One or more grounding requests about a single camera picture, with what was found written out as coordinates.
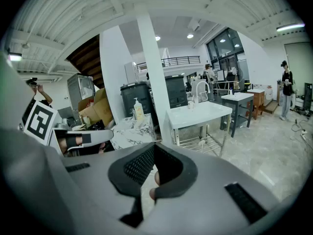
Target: white ceiling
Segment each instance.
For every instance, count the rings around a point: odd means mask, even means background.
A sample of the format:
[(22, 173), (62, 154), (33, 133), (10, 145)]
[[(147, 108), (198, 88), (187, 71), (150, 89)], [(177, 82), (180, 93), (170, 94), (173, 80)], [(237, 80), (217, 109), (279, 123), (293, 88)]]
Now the white ceiling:
[[(12, 35), (8, 35), (12, 37), (8, 39), (11, 51), (29, 59), (17, 64), (17, 69), (73, 72), (65, 60), (74, 50), (100, 32), (128, 22), (134, 31), (125, 37), (138, 43), (133, 22), (134, 4), (138, 2), (146, 4), (162, 46), (184, 45), (191, 18), (202, 26), (193, 43), (201, 35), (202, 43), (212, 37), (212, 32), (205, 32), (212, 22), (233, 28), (260, 45), (275, 38), (304, 35), (290, 31), (281, 36), (276, 32), (278, 26), (301, 22), (285, 0), (27, 0), (12, 23)], [(21, 49), (26, 42), (30, 48)], [(132, 53), (139, 49), (137, 44), (130, 47)]]
[[(216, 23), (205, 21), (194, 32), (188, 28), (191, 19), (191, 17), (152, 17), (151, 21), (155, 34), (161, 37), (157, 42), (158, 47), (193, 46), (216, 25)], [(123, 23), (119, 27), (129, 52), (131, 54), (142, 52), (143, 49), (137, 21)], [(192, 33), (194, 37), (188, 39), (187, 35), (189, 33)]]

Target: woman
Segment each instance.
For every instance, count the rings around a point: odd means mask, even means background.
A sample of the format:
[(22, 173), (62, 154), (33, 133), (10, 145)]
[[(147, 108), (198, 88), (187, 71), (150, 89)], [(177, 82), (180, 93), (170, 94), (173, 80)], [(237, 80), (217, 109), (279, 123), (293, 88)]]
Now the woman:
[(206, 82), (210, 86), (210, 94), (209, 94), (210, 101), (214, 101), (214, 95), (213, 95), (214, 77), (215, 77), (215, 73), (212, 71), (212, 66), (210, 64), (206, 64), (205, 71), (203, 73), (203, 78), (206, 79)]
[(290, 101), (291, 101), (291, 94), (293, 93), (292, 90), (292, 72), (288, 69), (287, 62), (284, 60), (282, 64), (280, 65), (284, 67), (285, 71), (283, 73), (283, 78), (282, 82), (284, 83), (284, 88), (283, 88), (283, 110), (282, 110), (282, 115), (280, 116), (280, 119), (285, 121), (287, 119), (287, 114), (290, 109)]

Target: light jeans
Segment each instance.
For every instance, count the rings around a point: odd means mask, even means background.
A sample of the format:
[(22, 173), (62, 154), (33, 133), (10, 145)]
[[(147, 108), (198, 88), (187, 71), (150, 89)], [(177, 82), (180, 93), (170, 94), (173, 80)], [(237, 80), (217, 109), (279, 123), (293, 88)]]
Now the light jeans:
[(209, 83), (209, 87), (210, 87), (209, 100), (210, 101), (214, 100), (213, 86), (214, 86), (213, 84)]
[(284, 94), (283, 96), (283, 110), (282, 110), (282, 117), (286, 118), (287, 114), (290, 109), (290, 101), (291, 101), (291, 96), (286, 96)]

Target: black shirt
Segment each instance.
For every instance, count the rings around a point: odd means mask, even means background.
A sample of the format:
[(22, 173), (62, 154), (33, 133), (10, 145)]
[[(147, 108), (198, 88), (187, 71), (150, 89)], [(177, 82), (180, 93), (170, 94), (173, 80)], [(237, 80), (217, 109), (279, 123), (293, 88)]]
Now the black shirt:
[[(49, 106), (49, 103), (48, 103), (47, 100), (40, 100), (40, 102), (41, 102), (42, 104), (46, 105), (46, 106)], [(25, 113), (24, 113), (24, 115), (23, 115), (23, 117), (22, 117), (22, 120), (23, 120), (23, 124), (24, 124), (24, 125), (26, 124), (26, 121), (27, 121), (28, 116), (29, 116), (29, 114), (30, 114), (30, 112), (31, 112), (31, 109), (33, 109), (33, 106), (34, 106), (35, 103), (36, 103), (36, 100), (35, 100), (35, 99), (32, 99), (32, 100), (30, 101), (28, 107), (27, 107), (27, 109), (26, 109), (26, 111), (25, 111)]]
[[(289, 71), (289, 72), (285, 72), (284, 71), (282, 81), (284, 82), (286, 79), (288, 79), (288, 81), (293, 84), (292, 72), (291, 71)], [(283, 94), (286, 95), (286, 96), (291, 96), (292, 93), (293, 93), (293, 90), (292, 90), (291, 84), (288, 84), (288, 85), (284, 84)]]

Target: cardboard box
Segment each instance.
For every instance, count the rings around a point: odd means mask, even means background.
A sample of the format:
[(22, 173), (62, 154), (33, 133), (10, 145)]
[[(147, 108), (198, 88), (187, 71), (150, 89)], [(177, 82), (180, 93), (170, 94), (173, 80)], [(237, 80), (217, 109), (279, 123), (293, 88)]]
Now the cardboard box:
[(113, 120), (113, 115), (110, 109), (106, 89), (103, 88), (98, 90), (94, 97), (94, 105), (86, 108), (91, 99), (93, 99), (92, 96), (85, 98), (78, 103), (79, 115), (82, 117), (89, 117), (91, 124), (102, 120), (104, 126), (107, 126), (109, 122)]

